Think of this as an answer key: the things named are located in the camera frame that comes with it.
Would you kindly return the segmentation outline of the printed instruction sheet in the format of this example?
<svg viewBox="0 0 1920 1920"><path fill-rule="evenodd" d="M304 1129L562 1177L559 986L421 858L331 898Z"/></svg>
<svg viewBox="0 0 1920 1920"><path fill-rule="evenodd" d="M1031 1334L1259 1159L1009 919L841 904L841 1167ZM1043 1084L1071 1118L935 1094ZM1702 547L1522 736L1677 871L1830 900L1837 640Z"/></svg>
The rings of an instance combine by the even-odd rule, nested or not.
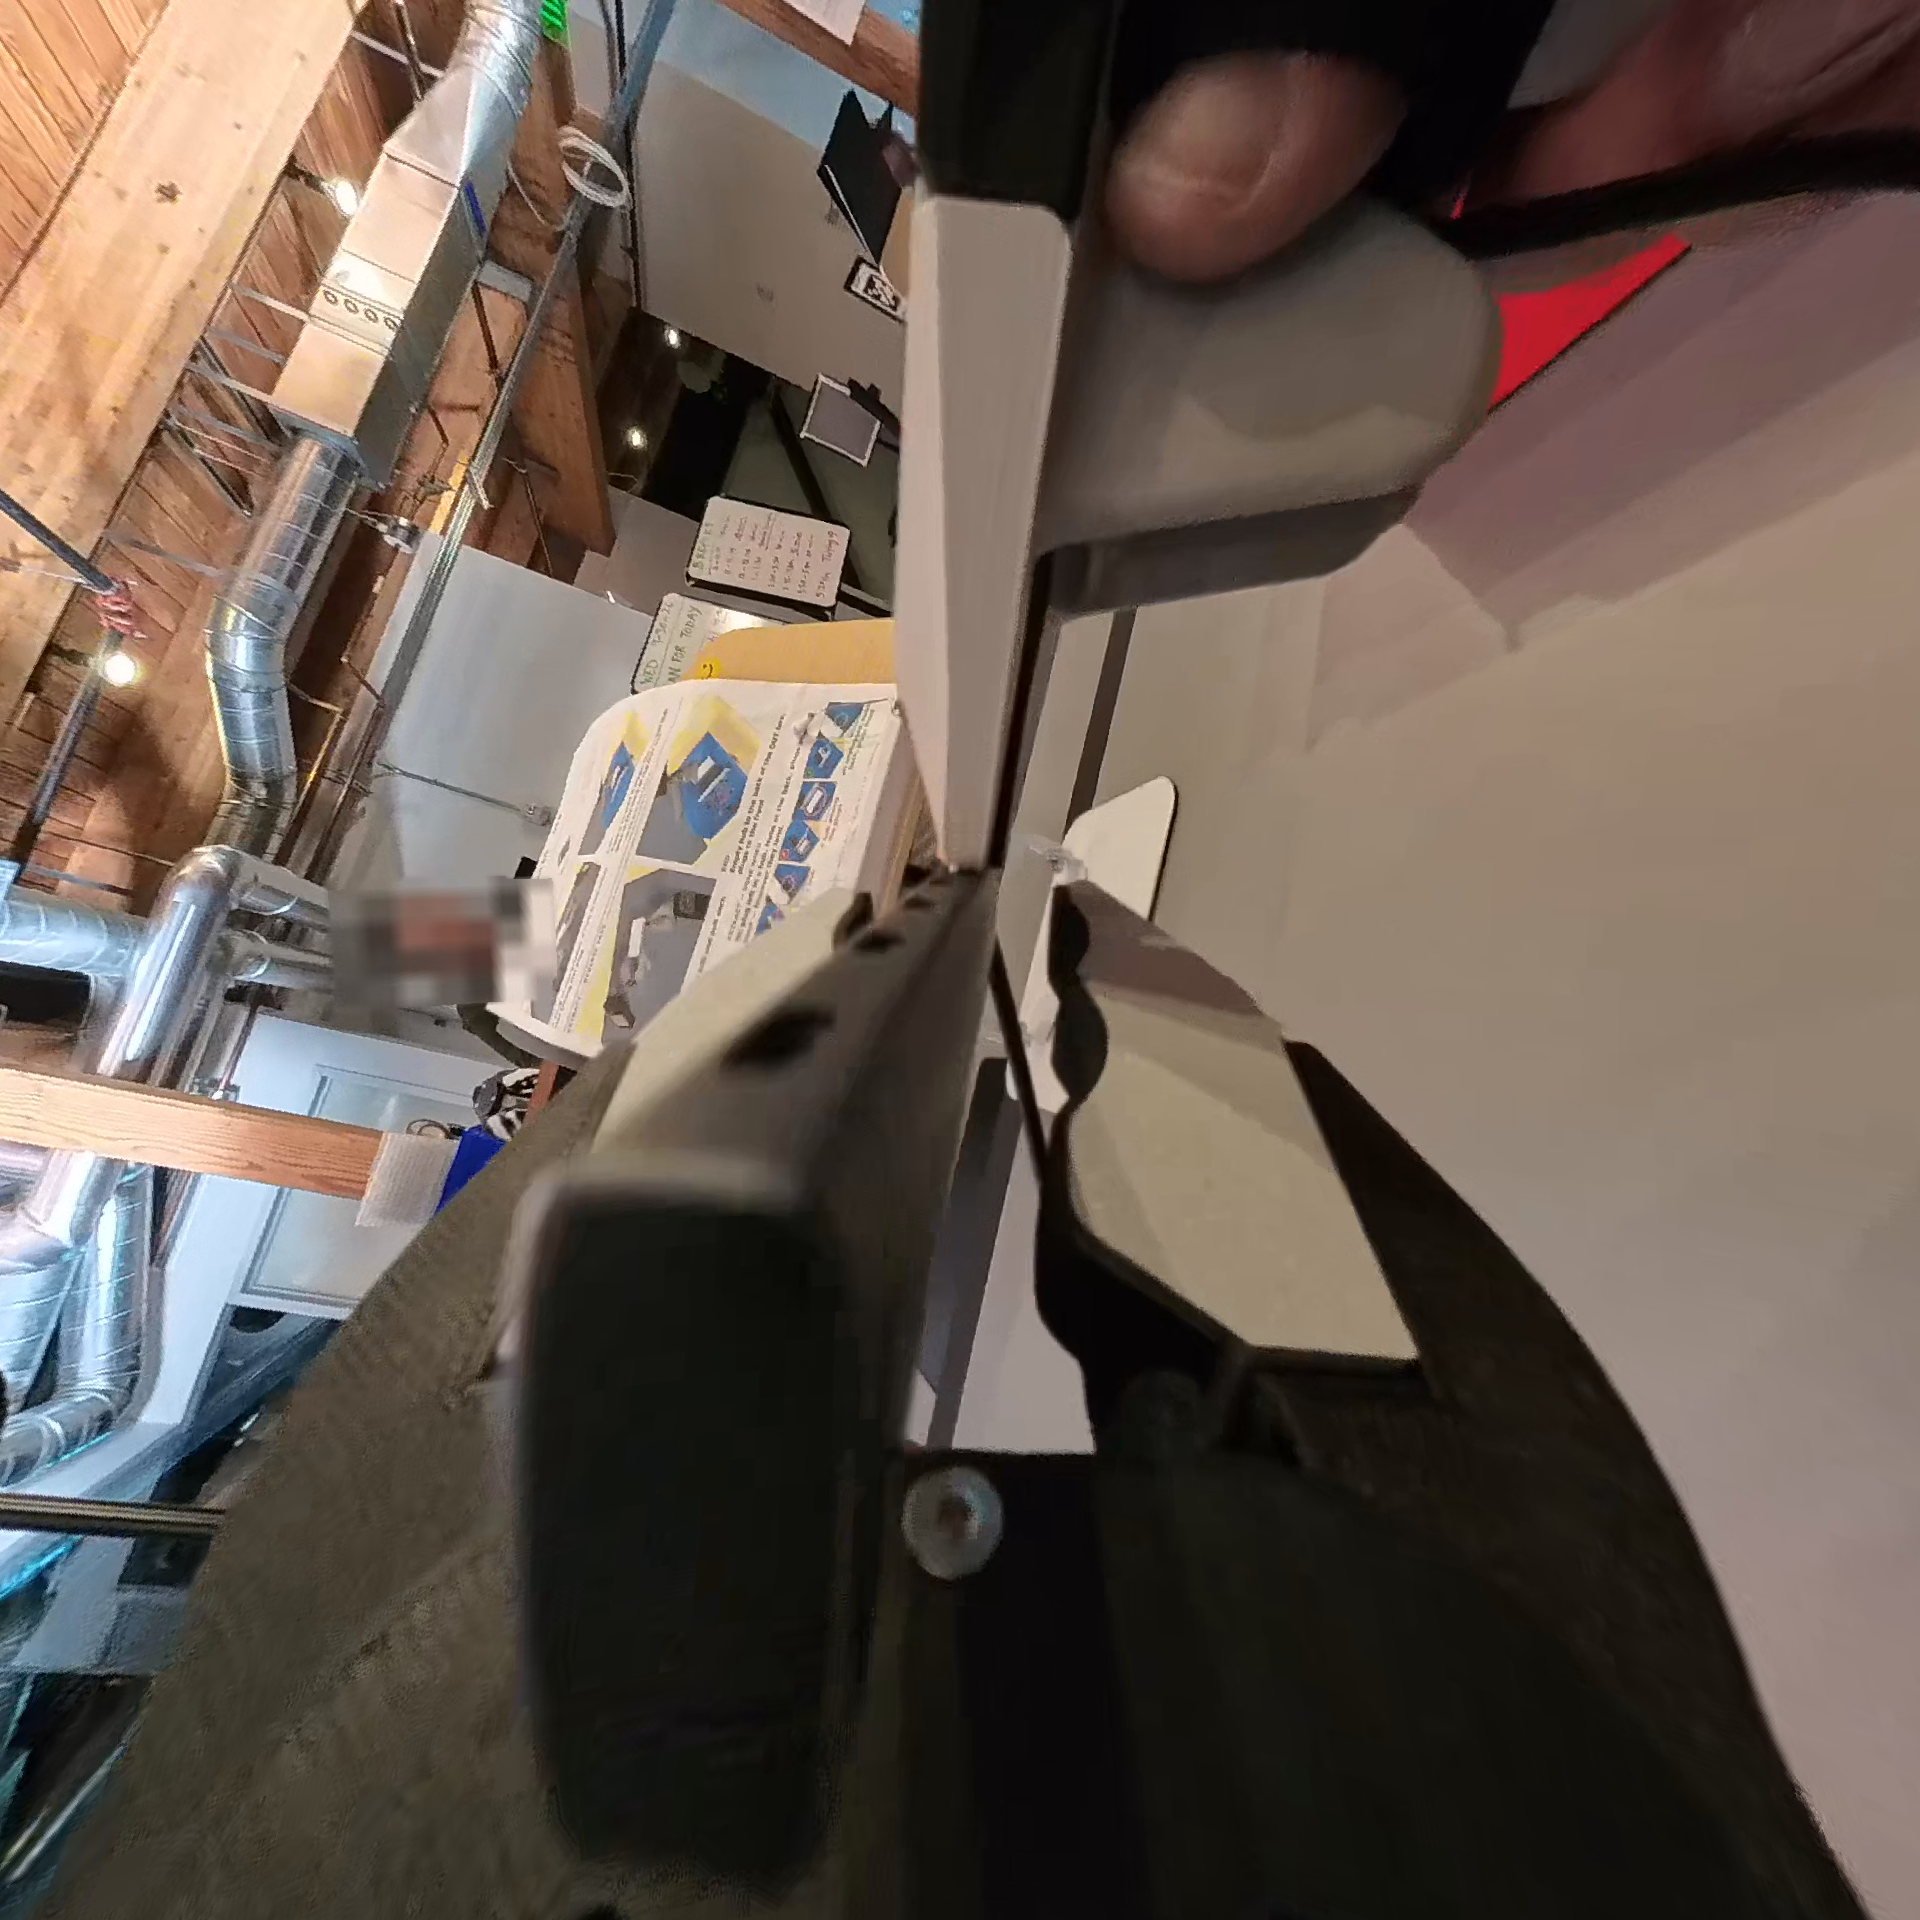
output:
<svg viewBox="0 0 1920 1920"><path fill-rule="evenodd" d="M881 896L919 796L896 688L696 680L583 736L535 865L557 954L491 1010L587 1062L833 890Z"/></svg>

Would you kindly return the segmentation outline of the whiteboard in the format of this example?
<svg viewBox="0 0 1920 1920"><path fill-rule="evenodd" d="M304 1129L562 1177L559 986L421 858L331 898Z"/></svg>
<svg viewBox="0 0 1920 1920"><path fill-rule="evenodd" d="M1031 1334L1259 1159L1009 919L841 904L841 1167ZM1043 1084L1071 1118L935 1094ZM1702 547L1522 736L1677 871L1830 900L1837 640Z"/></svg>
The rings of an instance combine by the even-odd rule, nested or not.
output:
<svg viewBox="0 0 1920 1920"><path fill-rule="evenodd" d="M784 609L830 614L848 576L850 528L838 520L710 497L686 584Z"/></svg>

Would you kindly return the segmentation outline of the white and blue box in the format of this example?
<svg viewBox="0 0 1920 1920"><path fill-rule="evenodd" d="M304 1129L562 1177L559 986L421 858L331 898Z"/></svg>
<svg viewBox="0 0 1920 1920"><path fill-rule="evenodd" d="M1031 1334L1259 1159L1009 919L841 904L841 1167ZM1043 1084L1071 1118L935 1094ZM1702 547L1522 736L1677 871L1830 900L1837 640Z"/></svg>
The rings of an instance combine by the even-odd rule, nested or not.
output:
<svg viewBox="0 0 1920 1920"><path fill-rule="evenodd" d="M483 1128L455 1137L382 1135L354 1226L416 1232L488 1169L509 1142Z"/></svg>

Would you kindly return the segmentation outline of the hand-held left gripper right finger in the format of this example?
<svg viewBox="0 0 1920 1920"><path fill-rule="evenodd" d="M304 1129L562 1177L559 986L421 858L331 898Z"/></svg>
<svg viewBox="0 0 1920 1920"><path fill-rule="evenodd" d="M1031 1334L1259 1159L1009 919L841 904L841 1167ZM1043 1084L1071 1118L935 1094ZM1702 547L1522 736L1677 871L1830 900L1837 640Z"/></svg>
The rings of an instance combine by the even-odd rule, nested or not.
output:
<svg viewBox="0 0 1920 1920"><path fill-rule="evenodd" d="M1088 880L1048 928L1064 1089L1035 1295L1099 1450L1237 1424L1265 1374L1406 1382L1419 1352L1279 1022Z"/></svg>

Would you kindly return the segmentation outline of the brown wooden desk frame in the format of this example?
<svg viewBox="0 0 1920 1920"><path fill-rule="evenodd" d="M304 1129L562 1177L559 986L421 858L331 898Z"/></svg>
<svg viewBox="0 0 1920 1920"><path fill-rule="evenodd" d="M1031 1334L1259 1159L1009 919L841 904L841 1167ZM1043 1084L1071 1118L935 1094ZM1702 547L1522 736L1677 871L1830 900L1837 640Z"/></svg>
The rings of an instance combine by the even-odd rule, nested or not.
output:
<svg viewBox="0 0 1920 1920"><path fill-rule="evenodd" d="M3 1135L51 1153L360 1201L385 1135L99 1074L3 1067Z"/></svg>

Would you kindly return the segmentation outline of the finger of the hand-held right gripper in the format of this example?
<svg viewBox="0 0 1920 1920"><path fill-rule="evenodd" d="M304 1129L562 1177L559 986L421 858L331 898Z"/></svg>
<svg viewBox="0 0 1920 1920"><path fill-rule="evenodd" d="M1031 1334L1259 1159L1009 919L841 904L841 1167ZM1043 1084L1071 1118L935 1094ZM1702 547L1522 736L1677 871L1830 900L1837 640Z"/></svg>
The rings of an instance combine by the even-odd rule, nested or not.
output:
<svg viewBox="0 0 1920 1920"><path fill-rule="evenodd" d="M1450 244L1351 202L1259 271L1077 271L1035 551L1065 615L1331 576L1483 419L1497 302Z"/></svg>
<svg viewBox="0 0 1920 1920"><path fill-rule="evenodd" d="M995 865L1071 263L1048 208L915 203L896 692L937 851L959 871Z"/></svg>

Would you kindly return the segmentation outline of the red plastic bin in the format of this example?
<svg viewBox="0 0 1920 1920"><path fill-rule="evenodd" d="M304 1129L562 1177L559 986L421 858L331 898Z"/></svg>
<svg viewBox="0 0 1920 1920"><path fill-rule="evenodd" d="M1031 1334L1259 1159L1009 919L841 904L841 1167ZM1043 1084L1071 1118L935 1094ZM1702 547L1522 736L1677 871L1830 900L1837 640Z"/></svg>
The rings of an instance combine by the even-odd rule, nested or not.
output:
<svg viewBox="0 0 1920 1920"><path fill-rule="evenodd" d="M1530 257L1487 267L1502 323L1489 407L1496 411L1631 306L1690 251L1679 232L1597 243L1561 257Z"/></svg>

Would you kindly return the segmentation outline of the dark grey usb hub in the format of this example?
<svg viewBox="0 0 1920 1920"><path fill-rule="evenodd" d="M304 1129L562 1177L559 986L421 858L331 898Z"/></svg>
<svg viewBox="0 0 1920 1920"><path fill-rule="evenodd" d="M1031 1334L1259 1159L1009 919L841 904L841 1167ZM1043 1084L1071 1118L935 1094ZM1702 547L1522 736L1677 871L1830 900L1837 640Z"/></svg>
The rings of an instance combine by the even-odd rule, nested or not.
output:
<svg viewBox="0 0 1920 1920"><path fill-rule="evenodd" d="M781 1897L826 1850L995 919L995 875L941 874L834 951L800 1217L587 1288L574 1359L510 1363L533 1742L597 1865Z"/></svg>

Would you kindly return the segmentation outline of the metal ventilation duct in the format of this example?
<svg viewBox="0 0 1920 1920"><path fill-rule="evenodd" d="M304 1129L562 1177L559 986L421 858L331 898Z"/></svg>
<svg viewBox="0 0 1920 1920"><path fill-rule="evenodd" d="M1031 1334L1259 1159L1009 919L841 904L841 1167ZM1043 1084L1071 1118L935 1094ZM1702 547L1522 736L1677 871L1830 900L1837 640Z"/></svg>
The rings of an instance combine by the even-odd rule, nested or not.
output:
<svg viewBox="0 0 1920 1920"><path fill-rule="evenodd" d="M225 755L217 847L274 852L301 792L286 649L347 510L394 480L488 257L543 49L535 3L471 3L450 58L385 145L273 410L296 438L209 609Z"/></svg>

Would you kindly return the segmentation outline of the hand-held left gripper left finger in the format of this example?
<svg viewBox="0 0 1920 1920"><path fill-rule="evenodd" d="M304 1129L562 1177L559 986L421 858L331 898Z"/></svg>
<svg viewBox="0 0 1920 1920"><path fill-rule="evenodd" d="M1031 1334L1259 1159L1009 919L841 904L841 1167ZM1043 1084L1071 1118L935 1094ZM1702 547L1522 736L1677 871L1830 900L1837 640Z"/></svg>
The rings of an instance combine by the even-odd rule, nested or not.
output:
<svg viewBox="0 0 1920 1920"><path fill-rule="evenodd" d="M574 1359L561 1310L587 1288L702 1251L743 1220L800 1217L803 1080L826 1063L826 970L873 919L848 888L807 906L675 1000L646 1041L607 1048L574 1089L583 1147L522 1199L501 1272L504 1359Z"/></svg>

